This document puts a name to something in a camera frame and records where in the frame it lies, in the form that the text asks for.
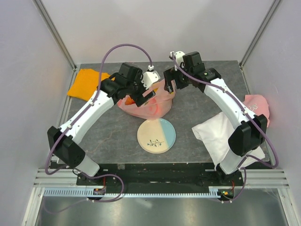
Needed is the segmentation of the pink peach plastic bag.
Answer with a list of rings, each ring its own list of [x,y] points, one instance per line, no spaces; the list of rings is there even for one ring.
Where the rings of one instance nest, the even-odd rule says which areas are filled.
[[[154,83],[151,89],[146,92],[146,94],[153,90],[155,91],[156,95],[140,107],[137,107],[136,104],[125,105],[125,100],[127,97],[129,97],[129,95],[118,101],[117,106],[127,114],[134,117],[139,117],[146,120],[162,118],[170,111],[173,98],[175,97],[175,91],[173,94],[169,94],[164,90],[164,84],[164,80]]]

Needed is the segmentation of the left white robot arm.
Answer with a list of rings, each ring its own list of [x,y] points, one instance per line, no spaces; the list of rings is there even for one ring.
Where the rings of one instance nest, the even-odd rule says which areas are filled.
[[[71,169],[84,173],[91,184],[99,185],[103,173],[79,146],[80,142],[94,123],[119,100],[130,96],[138,107],[145,104],[155,96],[154,91],[147,91],[159,79],[152,65],[143,72],[130,63],[123,63],[118,72],[101,81],[91,98],[71,119],[59,128],[48,130],[51,153]]]

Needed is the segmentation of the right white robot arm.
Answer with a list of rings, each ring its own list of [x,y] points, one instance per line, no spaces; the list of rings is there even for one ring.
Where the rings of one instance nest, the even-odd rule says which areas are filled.
[[[227,185],[242,164],[243,158],[258,148],[265,140],[268,120],[249,110],[228,88],[214,68],[205,68],[198,52],[170,52],[174,67],[164,71],[164,89],[172,93],[174,88],[183,89],[190,84],[211,98],[228,118],[234,132],[228,138],[230,151],[217,164],[215,179]]]

